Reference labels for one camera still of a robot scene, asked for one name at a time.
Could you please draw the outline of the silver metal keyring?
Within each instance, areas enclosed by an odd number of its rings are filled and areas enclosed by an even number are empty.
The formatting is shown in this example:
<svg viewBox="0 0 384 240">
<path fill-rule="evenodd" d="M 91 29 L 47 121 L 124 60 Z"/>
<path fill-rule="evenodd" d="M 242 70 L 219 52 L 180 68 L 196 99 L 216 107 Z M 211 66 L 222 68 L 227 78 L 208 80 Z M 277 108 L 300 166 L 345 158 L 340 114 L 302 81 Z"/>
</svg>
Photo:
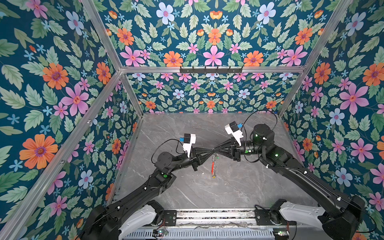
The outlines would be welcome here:
<svg viewBox="0 0 384 240">
<path fill-rule="evenodd" d="M 217 168 L 218 158 L 219 158 L 218 154 L 214 153 L 212 156 L 212 168 L 211 168 L 211 175 L 213 179 L 216 178 L 216 168 Z"/>
</svg>

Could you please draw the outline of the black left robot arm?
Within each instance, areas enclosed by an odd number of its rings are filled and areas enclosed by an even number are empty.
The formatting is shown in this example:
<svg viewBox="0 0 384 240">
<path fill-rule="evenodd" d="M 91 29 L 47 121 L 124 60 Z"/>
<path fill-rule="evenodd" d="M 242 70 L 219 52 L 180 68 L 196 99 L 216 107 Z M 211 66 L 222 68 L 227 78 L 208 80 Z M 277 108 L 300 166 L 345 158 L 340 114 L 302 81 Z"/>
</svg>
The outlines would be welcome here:
<svg viewBox="0 0 384 240">
<path fill-rule="evenodd" d="M 196 171 L 215 152 L 214 149 L 196 148 L 178 156 L 160 153 L 154 163 L 154 172 L 140 187 L 107 207 L 98 205 L 93 208 L 77 239 L 122 240 L 142 226 L 152 222 L 158 224 L 164 209 L 154 198 L 176 180 L 173 172 L 188 167 Z"/>
</svg>

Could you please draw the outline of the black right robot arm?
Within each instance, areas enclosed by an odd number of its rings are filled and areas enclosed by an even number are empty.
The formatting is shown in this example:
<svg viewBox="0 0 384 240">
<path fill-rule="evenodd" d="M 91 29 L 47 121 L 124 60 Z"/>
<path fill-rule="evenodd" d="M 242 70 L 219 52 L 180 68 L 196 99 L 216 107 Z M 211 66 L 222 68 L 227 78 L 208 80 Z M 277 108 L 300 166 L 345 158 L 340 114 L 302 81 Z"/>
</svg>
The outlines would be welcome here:
<svg viewBox="0 0 384 240">
<path fill-rule="evenodd" d="M 273 224 L 297 222 L 323 230 L 333 240 L 351 240 L 363 221 L 365 202 L 336 190 L 306 169 L 293 155 L 275 144 L 275 133 L 266 124 L 254 126 L 251 139 L 243 140 L 236 123 L 226 126 L 232 138 L 216 146 L 216 154 L 240 160 L 257 155 L 266 168 L 296 184 L 317 203 L 317 207 L 296 205 L 279 199 L 269 210 Z"/>
</svg>

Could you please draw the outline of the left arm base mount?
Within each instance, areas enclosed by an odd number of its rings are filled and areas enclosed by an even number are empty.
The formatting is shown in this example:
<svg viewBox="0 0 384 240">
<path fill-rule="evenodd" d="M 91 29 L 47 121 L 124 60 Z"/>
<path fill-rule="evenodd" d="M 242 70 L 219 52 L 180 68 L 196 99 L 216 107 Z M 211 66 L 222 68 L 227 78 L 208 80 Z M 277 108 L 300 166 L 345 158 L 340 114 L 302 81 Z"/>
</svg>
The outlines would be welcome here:
<svg viewBox="0 0 384 240">
<path fill-rule="evenodd" d="M 177 210 L 164 210 L 156 213 L 154 220 L 151 222 L 151 226 L 176 226 L 178 217 Z"/>
</svg>

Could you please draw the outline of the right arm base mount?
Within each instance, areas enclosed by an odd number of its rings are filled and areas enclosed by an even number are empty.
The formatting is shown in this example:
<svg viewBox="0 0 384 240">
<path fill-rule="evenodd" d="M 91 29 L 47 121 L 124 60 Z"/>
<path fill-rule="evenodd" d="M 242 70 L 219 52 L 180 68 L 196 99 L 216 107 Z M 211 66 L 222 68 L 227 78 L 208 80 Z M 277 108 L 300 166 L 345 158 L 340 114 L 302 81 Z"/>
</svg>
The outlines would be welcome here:
<svg viewBox="0 0 384 240">
<path fill-rule="evenodd" d="M 277 200 L 270 208 L 265 208 L 260 205 L 255 205 L 254 214 L 255 220 L 258 226 L 268 226 L 268 225 L 292 225 L 296 226 L 297 222 L 286 220 L 283 215 L 280 213 L 280 209 L 284 203 L 288 201 L 285 199 Z"/>
</svg>

